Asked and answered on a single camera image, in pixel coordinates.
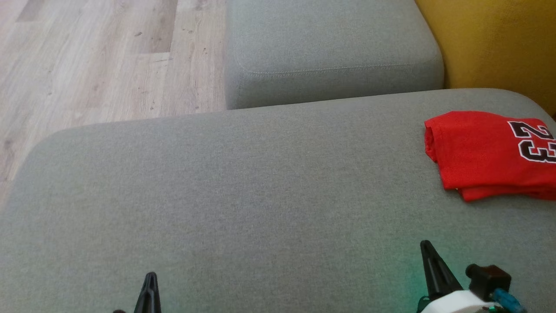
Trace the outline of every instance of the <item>gray fabric upholstery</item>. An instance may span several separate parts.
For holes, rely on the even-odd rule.
[[[440,89],[413,0],[230,0],[229,109]]]
[[[556,309],[554,202],[464,203],[423,121],[485,110],[556,124],[500,90],[439,90],[66,130],[38,144],[0,215],[3,312],[415,312],[419,241],[463,285],[495,263]]]

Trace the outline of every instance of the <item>blue cable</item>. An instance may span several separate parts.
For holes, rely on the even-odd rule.
[[[502,288],[496,288],[496,290],[494,290],[492,299],[500,303],[500,305],[510,311],[510,313],[527,313],[527,309],[524,308],[514,296],[507,293]]]

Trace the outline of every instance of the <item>wooden floor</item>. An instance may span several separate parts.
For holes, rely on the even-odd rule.
[[[0,210],[75,126],[225,109],[226,0],[0,0]]]

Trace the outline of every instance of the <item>gray sofa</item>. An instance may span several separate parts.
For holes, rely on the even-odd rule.
[[[414,0],[229,0],[229,109],[441,89]]]
[[[497,264],[556,309],[554,202],[445,191],[423,121],[484,110],[556,123],[524,96],[438,90],[92,125],[38,144],[0,215],[2,312],[415,312],[419,241],[462,285]]]

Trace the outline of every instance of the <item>sofa seat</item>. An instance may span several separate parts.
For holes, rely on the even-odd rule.
[[[39,143],[0,213],[3,312],[415,312],[419,242],[461,284],[512,275],[552,312],[556,205],[465,203],[442,188],[423,121],[483,110],[556,123],[502,90],[438,90],[99,124]]]

